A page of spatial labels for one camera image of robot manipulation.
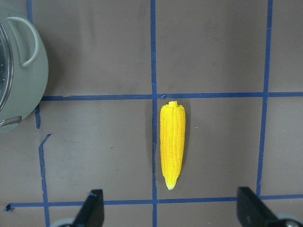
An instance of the pot handle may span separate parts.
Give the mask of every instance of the pot handle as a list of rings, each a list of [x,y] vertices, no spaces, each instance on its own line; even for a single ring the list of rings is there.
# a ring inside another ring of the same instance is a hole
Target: pot handle
[[[39,57],[39,53],[41,50],[41,45],[39,43],[40,37],[39,37],[39,33],[37,31],[37,29],[26,19],[20,18],[20,17],[8,17],[7,18],[10,21],[14,21],[14,22],[20,22],[25,24],[26,26],[29,27],[29,29],[31,30],[31,32],[33,33],[34,39],[35,39],[35,50],[33,55],[24,63],[21,64],[22,68],[29,68]]]

